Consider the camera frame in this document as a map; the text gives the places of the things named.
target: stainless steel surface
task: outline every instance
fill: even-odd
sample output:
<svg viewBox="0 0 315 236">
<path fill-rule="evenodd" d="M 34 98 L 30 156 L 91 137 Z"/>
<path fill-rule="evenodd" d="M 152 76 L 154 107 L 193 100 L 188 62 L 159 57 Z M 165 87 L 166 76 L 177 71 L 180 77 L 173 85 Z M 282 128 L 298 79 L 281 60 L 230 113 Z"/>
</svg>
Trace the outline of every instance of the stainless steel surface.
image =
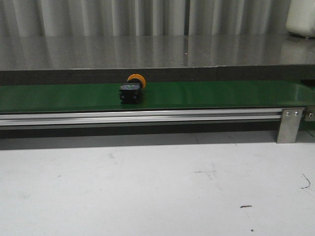
<svg viewBox="0 0 315 236">
<path fill-rule="evenodd" d="M 315 40 L 286 34 L 0 38 L 0 84 L 312 80 Z"/>
<path fill-rule="evenodd" d="M 217 66 L 315 64 L 315 40 L 288 34 L 186 36 Z"/>
<path fill-rule="evenodd" d="M 285 109 L 278 133 L 278 144 L 292 144 L 296 140 L 303 109 Z"/>
<path fill-rule="evenodd" d="M 308 106 L 306 115 L 305 115 L 305 121 L 315 121 L 315 106 Z"/>
<path fill-rule="evenodd" d="M 1 115 L 0 126 L 278 119 L 283 108 Z"/>
</svg>

